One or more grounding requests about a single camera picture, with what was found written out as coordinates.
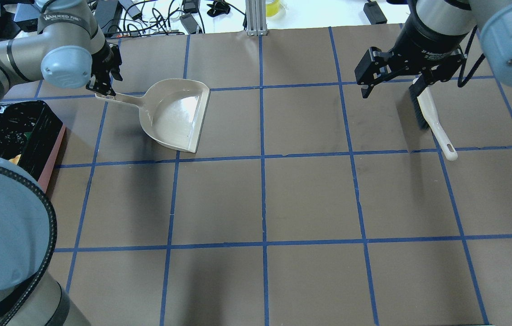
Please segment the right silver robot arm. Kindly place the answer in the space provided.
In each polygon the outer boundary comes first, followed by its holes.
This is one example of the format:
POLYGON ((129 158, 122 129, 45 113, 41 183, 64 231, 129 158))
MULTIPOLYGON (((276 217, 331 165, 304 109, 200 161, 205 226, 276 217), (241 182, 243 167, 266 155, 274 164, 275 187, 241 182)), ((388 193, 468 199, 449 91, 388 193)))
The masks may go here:
POLYGON ((363 98, 399 76, 419 76, 418 91, 450 80, 468 55, 461 43, 476 36, 494 78, 512 87, 512 0, 409 0, 395 44, 370 47, 354 73, 363 98))

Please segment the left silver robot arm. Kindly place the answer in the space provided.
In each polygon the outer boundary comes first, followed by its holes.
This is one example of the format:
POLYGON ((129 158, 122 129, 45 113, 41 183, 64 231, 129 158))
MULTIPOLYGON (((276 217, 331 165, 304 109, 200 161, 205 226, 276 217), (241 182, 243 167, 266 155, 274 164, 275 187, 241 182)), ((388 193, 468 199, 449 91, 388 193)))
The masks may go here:
POLYGON ((57 217, 46 187, 65 127, 42 101, 3 106, 12 87, 46 80, 113 94, 119 48, 86 0, 37 0, 36 35, 0 41, 0 326, 88 326, 48 272, 57 217))

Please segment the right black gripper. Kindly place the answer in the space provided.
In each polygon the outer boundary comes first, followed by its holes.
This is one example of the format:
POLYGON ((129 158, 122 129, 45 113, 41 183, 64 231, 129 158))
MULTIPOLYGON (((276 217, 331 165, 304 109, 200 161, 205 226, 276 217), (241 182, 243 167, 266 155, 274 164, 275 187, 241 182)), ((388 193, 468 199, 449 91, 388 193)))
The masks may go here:
POLYGON ((368 98, 373 88, 399 76, 419 76, 420 91, 436 82, 450 80, 465 62, 460 43, 466 34, 446 35, 409 18, 388 51, 371 46, 356 66, 356 82, 368 98))

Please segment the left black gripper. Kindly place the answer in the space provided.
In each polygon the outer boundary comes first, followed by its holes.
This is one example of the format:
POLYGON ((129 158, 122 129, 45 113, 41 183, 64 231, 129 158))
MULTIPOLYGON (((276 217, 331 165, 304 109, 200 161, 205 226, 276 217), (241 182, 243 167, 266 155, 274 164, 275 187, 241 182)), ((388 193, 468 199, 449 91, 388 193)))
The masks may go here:
POLYGON ((119 46, 104 43, 101 50, 91 56, 91 77, 86 84, 86 90, 102 96, 115 96, 111 80, 122 81, 120 66, 123 60, 119 46))

